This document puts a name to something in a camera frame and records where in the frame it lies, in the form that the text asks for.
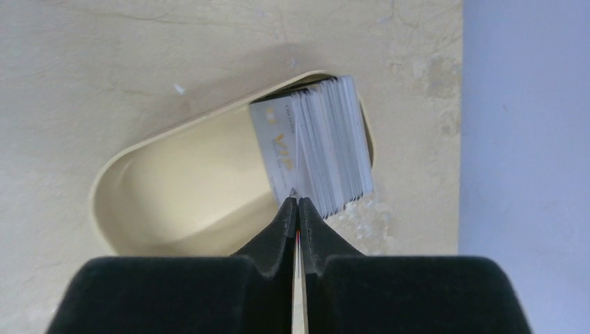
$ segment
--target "stone surface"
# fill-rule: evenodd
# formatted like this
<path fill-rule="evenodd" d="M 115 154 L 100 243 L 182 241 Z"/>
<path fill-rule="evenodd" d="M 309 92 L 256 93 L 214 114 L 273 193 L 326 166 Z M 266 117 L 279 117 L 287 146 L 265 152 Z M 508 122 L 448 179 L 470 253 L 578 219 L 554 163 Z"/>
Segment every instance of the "stone surface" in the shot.
<path fill-rule="evenodd" d="M 0 332 L 42 332 L 104 254 L 87 196 L 109 158 L 309 70 L 356 78 L 376 148 L 376 193 L 329 223 L 366 253 L 455 253 L 461 7 L 1 0 Z"/>

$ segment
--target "surface stain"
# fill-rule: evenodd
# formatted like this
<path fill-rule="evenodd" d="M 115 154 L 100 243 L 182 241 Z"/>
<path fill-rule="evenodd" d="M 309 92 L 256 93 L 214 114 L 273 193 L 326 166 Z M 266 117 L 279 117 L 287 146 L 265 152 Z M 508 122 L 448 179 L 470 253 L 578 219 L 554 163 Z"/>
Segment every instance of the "surface stain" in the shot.
<path fill-rule="evenodd" d="M 449 99 L 458 96 L 461 88 L 461 67 L 453 59 L 432 58 L 426 68 L 425 94 L 429 97 Z"/>

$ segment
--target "light blue wall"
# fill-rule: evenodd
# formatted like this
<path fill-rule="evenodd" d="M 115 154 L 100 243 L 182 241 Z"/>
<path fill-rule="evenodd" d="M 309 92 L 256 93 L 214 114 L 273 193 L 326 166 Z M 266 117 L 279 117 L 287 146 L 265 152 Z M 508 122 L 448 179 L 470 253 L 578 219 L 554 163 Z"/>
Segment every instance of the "light blue wall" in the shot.
<path fill-rule="evenodd" d="M 459 252 L 590 333 L 590 1 L 465 1 Z"/>

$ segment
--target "beige tray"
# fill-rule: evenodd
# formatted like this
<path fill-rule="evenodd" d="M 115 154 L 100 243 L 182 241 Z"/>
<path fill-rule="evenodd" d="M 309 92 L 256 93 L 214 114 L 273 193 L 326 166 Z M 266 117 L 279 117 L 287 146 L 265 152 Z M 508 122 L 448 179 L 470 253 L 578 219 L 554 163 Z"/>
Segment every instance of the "beige tray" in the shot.
<path fill-rule="evenodd" d="M 331 76 L 302 74 L 117 154 L 90 192 L 100 239 L 119 255 L 229 255 L 242 247 L 278 210 L 249 104 Z"/>

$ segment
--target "beige countertop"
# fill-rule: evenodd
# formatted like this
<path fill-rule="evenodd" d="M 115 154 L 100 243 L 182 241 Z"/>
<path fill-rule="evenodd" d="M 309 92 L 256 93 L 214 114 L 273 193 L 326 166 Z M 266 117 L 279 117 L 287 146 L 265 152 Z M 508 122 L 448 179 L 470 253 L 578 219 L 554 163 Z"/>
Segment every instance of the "beige countertop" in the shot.
<path fill-rule="evenodd" d="M 455 253 L 461 7 L 0 1 L 0 332 L 42 331 L 105 254 L 88 192 L 113 155 L 310 70 L 355 77 L 376 148 L 376 193 L 329 223 L 370 254 Z"/>

